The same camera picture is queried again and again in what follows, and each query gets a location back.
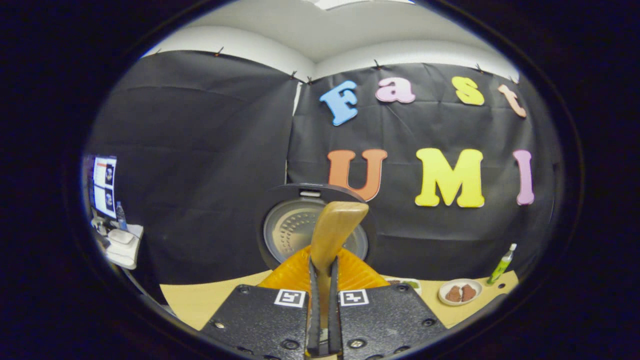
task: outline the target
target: ceiling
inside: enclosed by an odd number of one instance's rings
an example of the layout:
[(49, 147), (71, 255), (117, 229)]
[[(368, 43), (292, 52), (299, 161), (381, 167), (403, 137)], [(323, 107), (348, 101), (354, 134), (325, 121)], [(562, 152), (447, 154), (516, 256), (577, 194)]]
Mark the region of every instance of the ceiling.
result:
[(329, 10), (309, 0), (238, 0), (188, 25), (226, 26), (275, 40), (319, 63), (359, 47), (402, 40), (441, 40), (491, 53), (487, 43), (418, 5), (364, 1)]

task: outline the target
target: wooden table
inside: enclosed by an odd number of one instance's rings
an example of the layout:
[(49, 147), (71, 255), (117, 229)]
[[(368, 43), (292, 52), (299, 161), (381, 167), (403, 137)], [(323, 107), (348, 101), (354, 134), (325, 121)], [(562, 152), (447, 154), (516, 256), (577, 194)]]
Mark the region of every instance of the wooden table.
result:
[[(160, 285), (164, 297), (178, 317), (187, 325), (200, 330), (211, 319), (231, 291), (240, 284), (257, 285), (271, 270), (227, 281), (194, 285)], [(486, 285), (487, 277), (478, 280)], [(446, 281), (420, 280), (422, 299), (448, 329), (470, 317), (496, 296), (509, 293), (517, 284), (518, 277), (513, 271), (502, 274), (493, 286), (484, 286), (480, 297), (462, 306), (443, 304), (438, 298), (438, 290)]]

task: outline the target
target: black fabric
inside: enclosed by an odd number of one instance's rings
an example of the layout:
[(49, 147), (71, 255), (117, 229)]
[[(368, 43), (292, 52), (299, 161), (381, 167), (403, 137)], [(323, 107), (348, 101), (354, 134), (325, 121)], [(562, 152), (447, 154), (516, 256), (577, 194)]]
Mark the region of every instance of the black fabric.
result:
[[(463, 104), (451, 83), (454, 76), (473, 79), (484, 104)], [(391, 77), (409, 80), (416, 100), (377, 100), (378, 81)], [(353, 92), (358, 102), (351, 107), (358, 114), (334, 126), (331, 110), (319, 98), (346, 80), (357, 84)], [(525, 119), (498, 92), (501, 84), (517, 94)], [(548, 111), (526, 79), (516, 85), (475, 69), (421, 63), (328, 76), (303, 85), (290, 141), (287, 173), (293, 183), (326, 183), (327, 154), (345, 149), (356, 153), (349, 185), (361, 188), (367, 166), (362, 152), (388, 152), (380, 192), (369, 201), (379, 232), (371, 265), (380, 273), (433, 280), (489, 276), (509, 244), (517, 243), (508, 270), (523, 276), (546, 244), (562, 164)], [(440, 149), (451, 167), (463, 149), (483, 153), (482, 208), (461, 208), (455, 201), (446, 206), (442, 200), (436, 207), (415, 204), (422, 184), (416, 151), (426, 147)], [(528, 206), (516, 203), (520, 177), (512, 152), (517, 149), (532, 155), (535, 201)]]
[(297, 81), (230, 56), (142, 58), (104, 103), (87, 151), (118, 157), (116, 199), (145, 227), (163, 284), (267, 270), (254, 202), (285, 183)]

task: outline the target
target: small white dish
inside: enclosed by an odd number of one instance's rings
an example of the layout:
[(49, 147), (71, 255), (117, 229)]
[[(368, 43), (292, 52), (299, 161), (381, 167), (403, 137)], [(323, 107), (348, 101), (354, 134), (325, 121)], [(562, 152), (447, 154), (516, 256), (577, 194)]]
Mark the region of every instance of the small white dish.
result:
[[(462, 287), (464, 285), (469, 285), (471, 286), (471, 288), (473, 288), (473, 290), (476, 291), (476, 295), (474, 297), (472, 297), (471, 299), (464, 301), (464, 302), (453, 302), (450, 300), (445, 299), (445, 297), (447, 296), (447, 294), (449, 293), (449, 291), (451, 291), (451, 288), (453, 288), (454, 286), (458, 286), (460, 288), (460, 295), (462, 296)], [(473, 300), (477, 299), (478, 296), (480, 296), (480, 294), (482, 294), (482, 284), (473, 280), (473, 279), (455, 279), (455, 280), (451, 280), (451, 281), (447, 281), (445, 282), (441, 287), (440, 287), (440, 291), (438, 291), (438, 297), (440, 298), (440, 301), (442, 301), (443, 303), (447, 304), (447, 305), (451, 305), (451, 306), (460, 306), (460, 305), (464, 305), (464, 304), (468, 304), (470, 302), (472, 302)]]

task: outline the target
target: white wall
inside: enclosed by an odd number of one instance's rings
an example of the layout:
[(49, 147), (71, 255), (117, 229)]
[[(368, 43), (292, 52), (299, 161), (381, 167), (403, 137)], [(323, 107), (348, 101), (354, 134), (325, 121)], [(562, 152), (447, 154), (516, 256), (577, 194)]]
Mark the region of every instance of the white wall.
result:
[(262, 35), (224, 26), (198, 26), (178, 30), (151, 48), (144, 56), (160, 50), (199, 50), (222, 52), (263, 63), (307, 81), (347, 70), (395, 63), (445, 63), (481, 69), (514, 80), (520, 76), (515, 67), (497, 53), (454, 42), (407, 40), (385, 42), (354, 49), (316, 64), (301, 53)]

